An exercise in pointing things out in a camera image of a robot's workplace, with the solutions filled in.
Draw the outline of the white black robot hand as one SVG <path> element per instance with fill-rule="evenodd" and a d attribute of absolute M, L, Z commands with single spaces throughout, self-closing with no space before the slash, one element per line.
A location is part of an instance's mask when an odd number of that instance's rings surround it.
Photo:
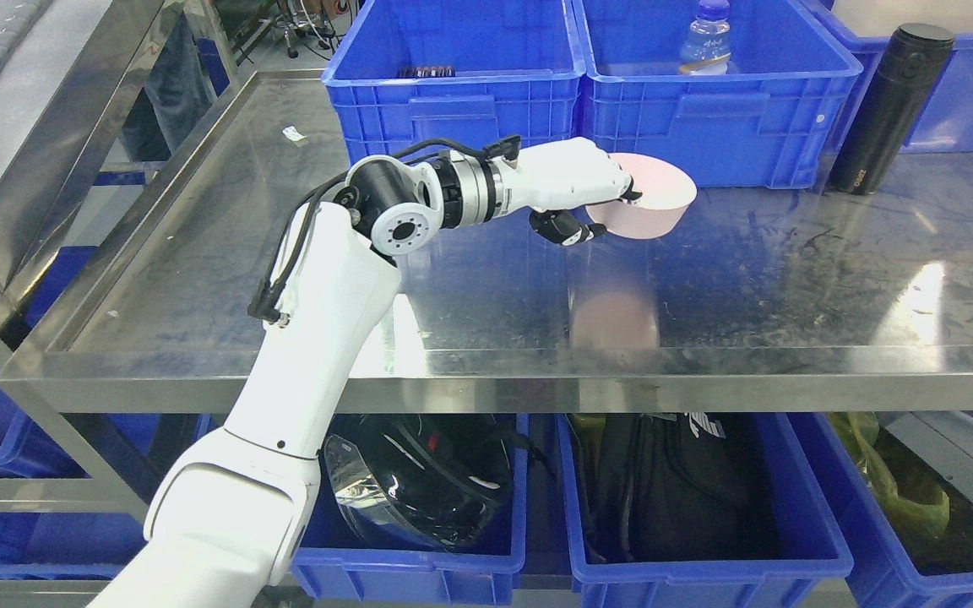
<path fill-rule="evenodd" d="M 528 211 L 533 232 L 563 247 L 606 232 L 602 224 L 580 223 L 573 210 L 644 196 L 632 174 L 587 138 L 540 144 L 519 150 L 514 160 L 489 162 L 499 180 L 499 215 Z"/>

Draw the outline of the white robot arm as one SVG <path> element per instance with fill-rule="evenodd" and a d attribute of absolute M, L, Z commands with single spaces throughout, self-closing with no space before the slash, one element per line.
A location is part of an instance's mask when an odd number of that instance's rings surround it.
<path fill-rule="evenodd" d="M 321 487 L 319 450 L 356 356 L 393 304 L 389 257 L 443 227 L 446 208 L 482 222 L 501 177 L 437 173 L 370 155 L 309 190 L 287 215 L 250 313 L 265 336 L 224 426 L 166 474 L 147 541 L 93 607 L 248 607 L 289 571 Z"/>

